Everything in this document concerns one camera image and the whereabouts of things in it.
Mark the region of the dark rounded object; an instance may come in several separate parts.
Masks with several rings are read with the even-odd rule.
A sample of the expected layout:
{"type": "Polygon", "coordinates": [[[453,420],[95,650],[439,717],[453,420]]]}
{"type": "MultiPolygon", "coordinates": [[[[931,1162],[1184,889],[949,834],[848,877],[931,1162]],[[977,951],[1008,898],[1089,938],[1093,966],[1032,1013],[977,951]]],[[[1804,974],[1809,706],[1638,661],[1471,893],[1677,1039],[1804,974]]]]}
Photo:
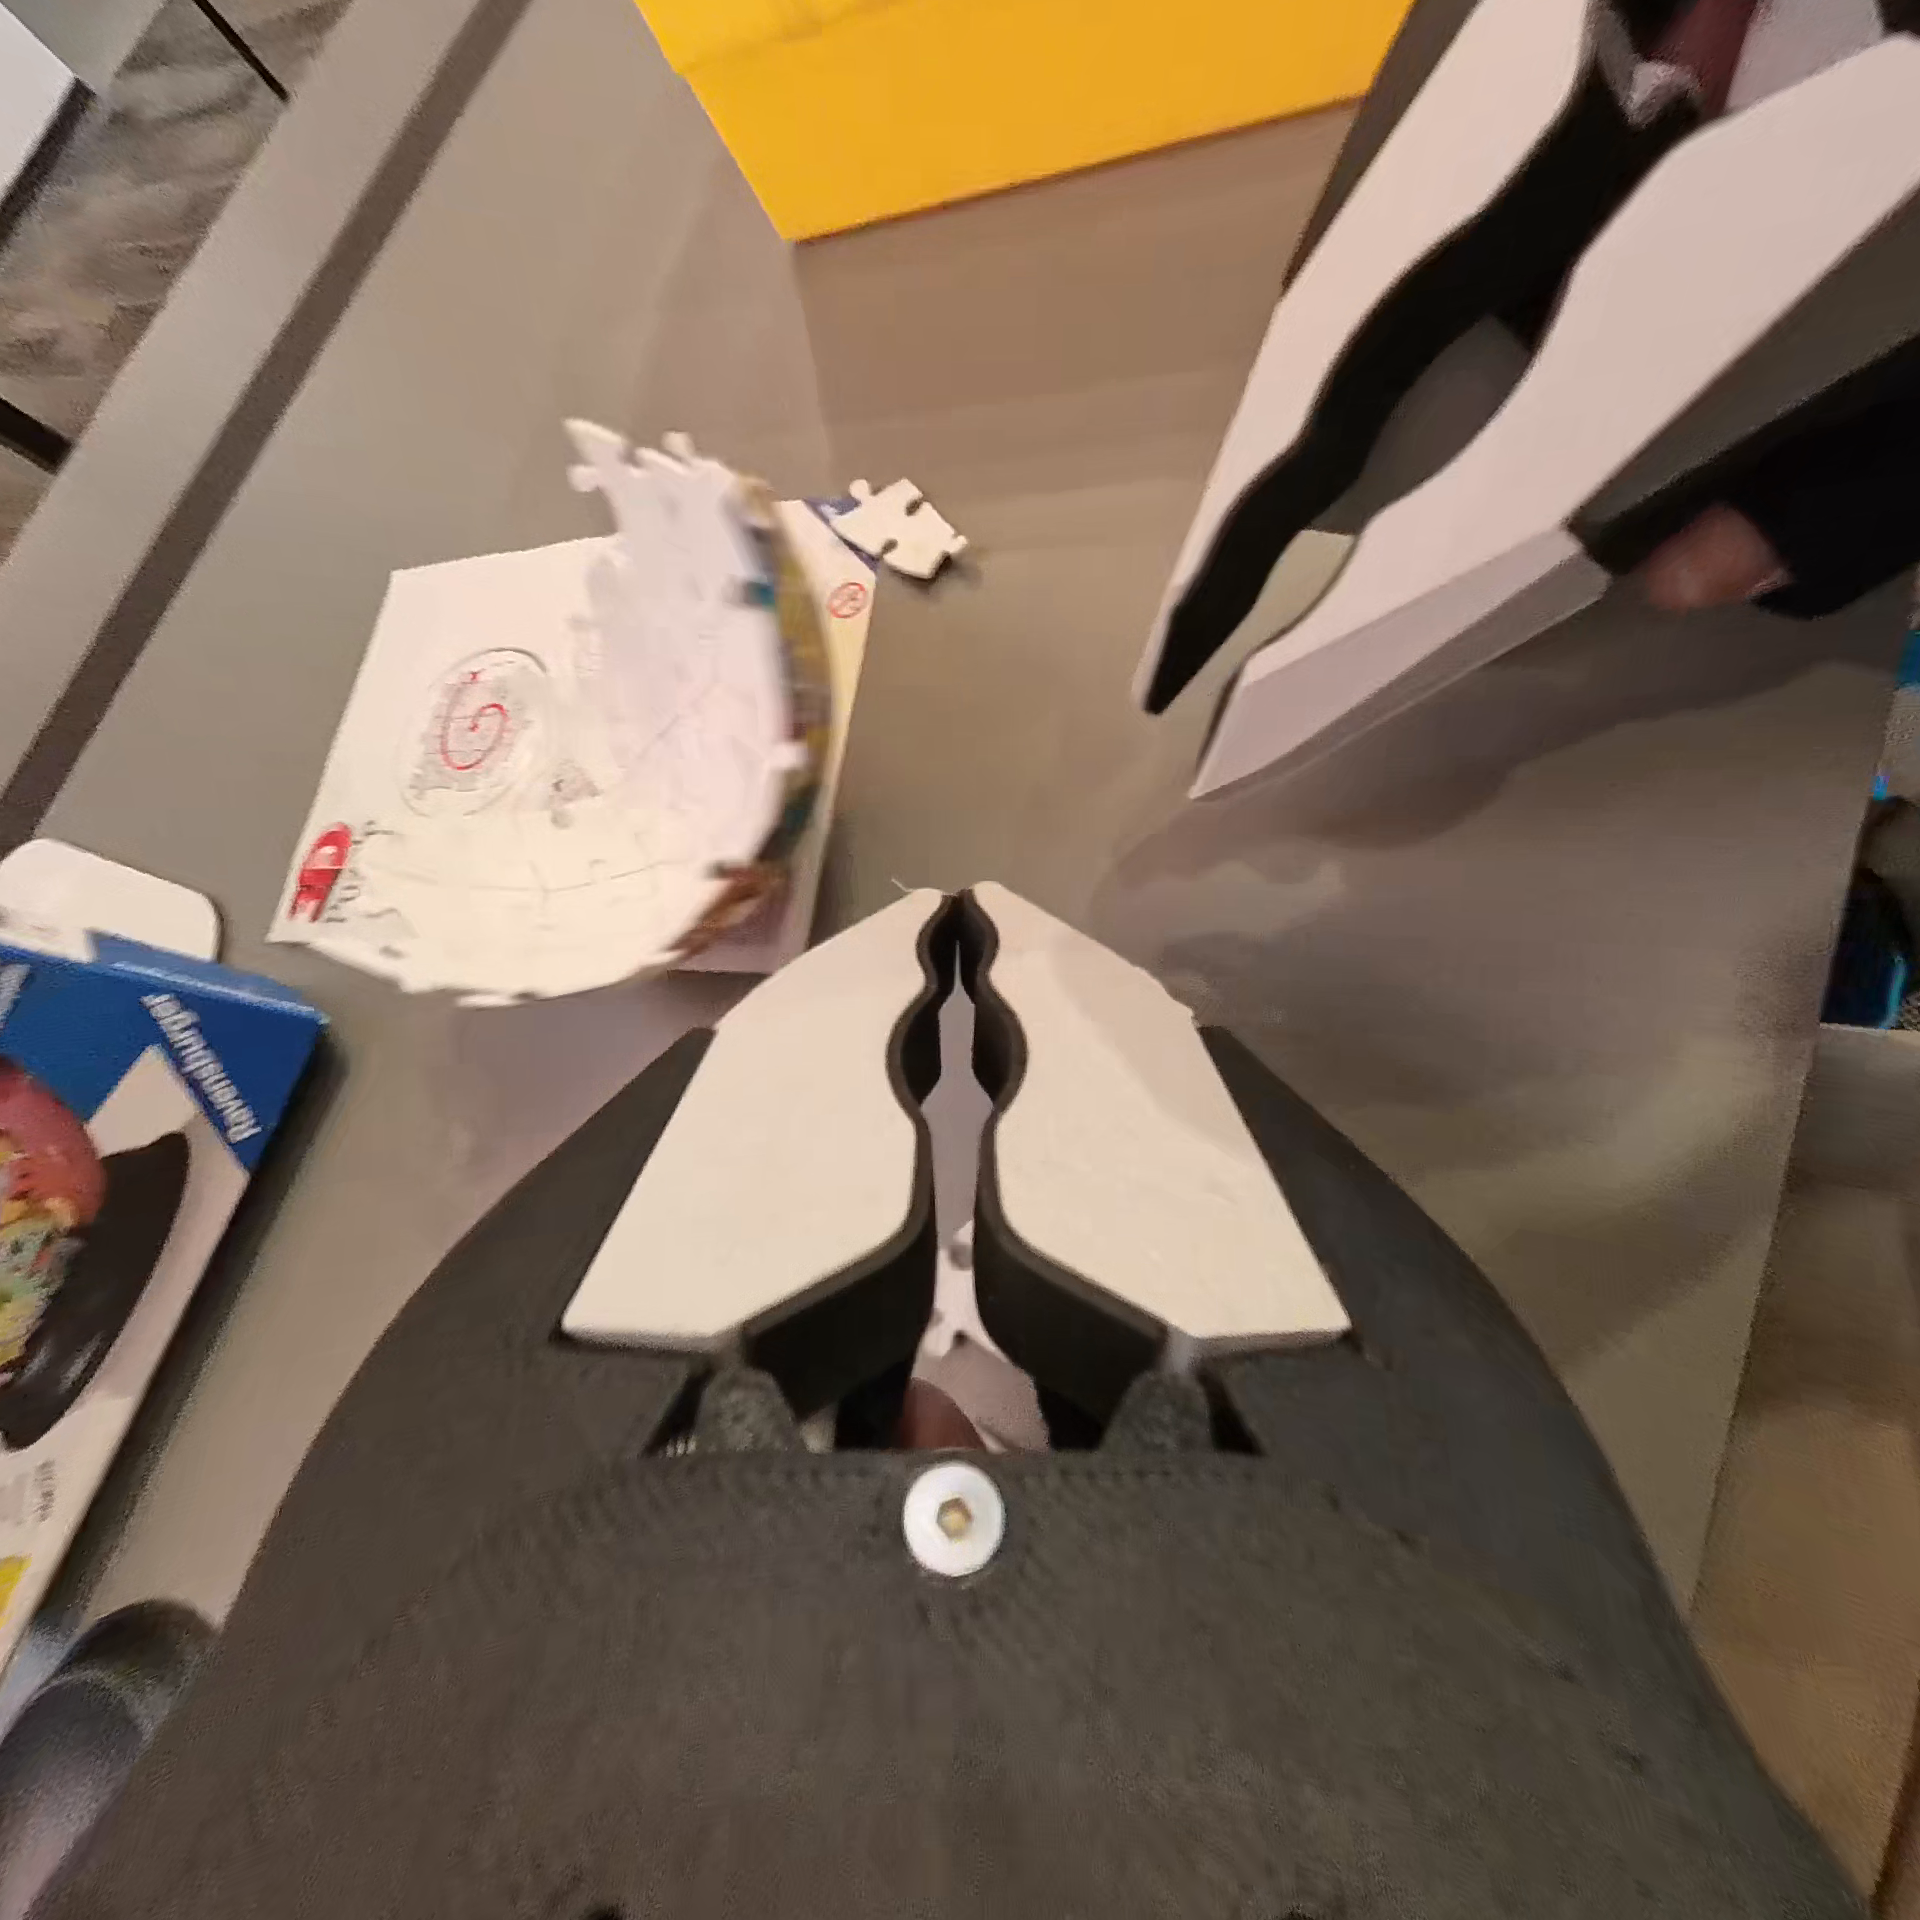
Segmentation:
{"type": "Polygon", "coordinates": [[[2,1738],[2,1913],[35,1910],[195,1681],[217,1628],[180,1600],[91,1623],[2,1738]]]}

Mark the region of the printed instruction leaflet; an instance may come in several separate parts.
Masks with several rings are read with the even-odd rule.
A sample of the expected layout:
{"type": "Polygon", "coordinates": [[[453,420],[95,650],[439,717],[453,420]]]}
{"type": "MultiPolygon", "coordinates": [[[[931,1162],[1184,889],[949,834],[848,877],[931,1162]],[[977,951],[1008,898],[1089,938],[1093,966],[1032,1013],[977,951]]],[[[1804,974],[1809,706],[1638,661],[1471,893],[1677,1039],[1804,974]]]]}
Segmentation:
{"type": "Polygon", "coordinates": [[[661,972],[764,976],[806,944],[876,573],[779,503],[824,624],[830,722],[774,885],[720,904],[656,744],[616,733],[586,538],[388,577],[268,938],[472,1006],[661,972]]]}

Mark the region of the blue object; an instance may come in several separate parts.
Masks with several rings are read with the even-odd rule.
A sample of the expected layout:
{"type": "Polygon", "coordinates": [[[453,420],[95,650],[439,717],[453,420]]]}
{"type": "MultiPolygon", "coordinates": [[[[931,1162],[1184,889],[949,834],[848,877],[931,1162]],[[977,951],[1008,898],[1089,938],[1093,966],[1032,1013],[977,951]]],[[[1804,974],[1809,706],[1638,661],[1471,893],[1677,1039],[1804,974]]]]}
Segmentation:
{"type": "Polygon", "coordinates": [[[1917,631],[1896,673],[1822,1021],[1917,1029],[1917,631]]]}

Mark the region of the white puzzle piece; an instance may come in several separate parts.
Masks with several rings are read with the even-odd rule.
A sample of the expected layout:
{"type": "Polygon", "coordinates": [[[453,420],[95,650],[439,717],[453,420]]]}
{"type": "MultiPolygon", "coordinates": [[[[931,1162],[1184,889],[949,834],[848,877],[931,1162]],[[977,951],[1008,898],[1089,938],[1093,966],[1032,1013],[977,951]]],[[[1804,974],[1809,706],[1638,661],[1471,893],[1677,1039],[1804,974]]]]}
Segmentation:
{"type": "Polygon", "coordinates": [[[910,479],[884,489],[856,479],[849,492],[828,500],[821,513],[855,555],[916,587],[933,585],[969,555],[969,539],[910,479]]]}

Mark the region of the yellow box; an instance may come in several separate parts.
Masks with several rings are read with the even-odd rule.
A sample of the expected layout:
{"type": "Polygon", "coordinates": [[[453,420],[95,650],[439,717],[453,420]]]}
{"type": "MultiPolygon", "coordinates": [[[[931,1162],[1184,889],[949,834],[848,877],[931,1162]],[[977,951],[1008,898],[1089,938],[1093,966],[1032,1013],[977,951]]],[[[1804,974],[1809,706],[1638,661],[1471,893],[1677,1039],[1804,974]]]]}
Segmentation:
{"type": "Polygon", "coordinates": [[[811,241],[1354,104],[1408,3],[637,3],[811,241]]]}

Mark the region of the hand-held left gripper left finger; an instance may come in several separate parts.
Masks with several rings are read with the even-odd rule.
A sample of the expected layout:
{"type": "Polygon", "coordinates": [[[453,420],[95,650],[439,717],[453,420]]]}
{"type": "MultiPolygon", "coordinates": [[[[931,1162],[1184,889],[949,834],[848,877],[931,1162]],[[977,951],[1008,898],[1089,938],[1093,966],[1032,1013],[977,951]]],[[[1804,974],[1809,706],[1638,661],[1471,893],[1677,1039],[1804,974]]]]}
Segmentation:
{"type": "Polygon", "coordinates": [[[744,1366],[797,1416],[908,1370],[937,1284],[924,1098],[942,1074],[955,909],[906,893],[726,1012],[563,1337],[744,1366]]]}

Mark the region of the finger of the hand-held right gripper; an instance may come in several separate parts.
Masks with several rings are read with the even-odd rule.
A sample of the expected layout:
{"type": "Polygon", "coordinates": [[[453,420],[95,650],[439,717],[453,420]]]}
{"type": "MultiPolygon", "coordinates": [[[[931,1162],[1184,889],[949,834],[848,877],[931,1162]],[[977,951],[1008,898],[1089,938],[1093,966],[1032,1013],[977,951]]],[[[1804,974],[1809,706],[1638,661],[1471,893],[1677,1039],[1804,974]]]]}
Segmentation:
{"type": "Polygon", "coordinates": [[[1193,800],[1342,748],[1602,599],[1612,577],[1570,518],[1667,434],[1715,443],[1916,340],[1916,22],[1718,117],[1677,68],[1629,56],[1597,228],[1452,345],[1535,321],[1522,371],[1424,479],[1373,500],[1332,585],[1235,670],[1193,800]]]}
{"type": "Polygon", "coordinates": [[[1570,265],[1617,191],[1617,13],[1486,3],[1311,222],[1137,673],[1163,712],[1360,482],[1437,357],[1570,265]]]}

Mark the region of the partly built puzzle ball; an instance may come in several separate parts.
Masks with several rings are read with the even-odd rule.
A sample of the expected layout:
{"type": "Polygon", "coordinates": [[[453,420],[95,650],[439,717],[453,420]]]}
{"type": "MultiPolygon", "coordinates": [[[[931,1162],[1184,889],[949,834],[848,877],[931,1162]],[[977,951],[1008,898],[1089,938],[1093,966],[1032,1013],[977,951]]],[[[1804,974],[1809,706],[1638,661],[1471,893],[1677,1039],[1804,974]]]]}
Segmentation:
{"type": "Polygon", "coordinates": [[[677,972],[784,877],[830,661],[767,489],[569,419],[601,538],[388,577],[355,684],[343,943],[405,994],[677,972]]]}

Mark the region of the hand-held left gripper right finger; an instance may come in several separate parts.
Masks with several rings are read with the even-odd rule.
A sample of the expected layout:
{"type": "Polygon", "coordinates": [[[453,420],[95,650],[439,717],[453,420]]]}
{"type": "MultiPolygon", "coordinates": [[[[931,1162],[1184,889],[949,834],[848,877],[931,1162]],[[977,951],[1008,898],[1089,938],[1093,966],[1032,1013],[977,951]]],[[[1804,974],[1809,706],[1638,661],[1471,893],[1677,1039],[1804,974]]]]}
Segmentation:
{"type": "Polygon", "coordinates": [[[1193,1012],[1000,885],[960,900],[977,1321],[1102,1427],[1147,1375],[1342,1340],[1352,1315],[1193,1012]]]}

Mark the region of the person's right hand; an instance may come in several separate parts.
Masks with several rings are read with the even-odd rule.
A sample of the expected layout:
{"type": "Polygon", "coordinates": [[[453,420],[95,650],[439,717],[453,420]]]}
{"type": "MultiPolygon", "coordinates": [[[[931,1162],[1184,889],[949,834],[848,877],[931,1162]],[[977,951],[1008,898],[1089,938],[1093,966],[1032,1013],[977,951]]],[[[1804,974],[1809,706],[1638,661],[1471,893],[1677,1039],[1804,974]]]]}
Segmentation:
{"type": "Polygon", "coordinates": [[[1674,452],[1667,434],[1570,518],[1657,611],[1843,611],[1917,561],[1917,342],[1674,452]]]}

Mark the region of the blue puzzle box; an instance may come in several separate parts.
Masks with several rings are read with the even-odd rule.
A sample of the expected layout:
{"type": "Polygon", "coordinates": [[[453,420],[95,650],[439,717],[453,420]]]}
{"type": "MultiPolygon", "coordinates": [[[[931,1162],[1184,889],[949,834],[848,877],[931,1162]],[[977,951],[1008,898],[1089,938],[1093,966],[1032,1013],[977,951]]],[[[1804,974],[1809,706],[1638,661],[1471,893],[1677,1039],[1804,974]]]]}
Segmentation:
{"type": "Polygon", "coordinates": [[[5,1668],[325,1035],[222,961],[193,889],[52,839],[5,856],[5,1668]]]}

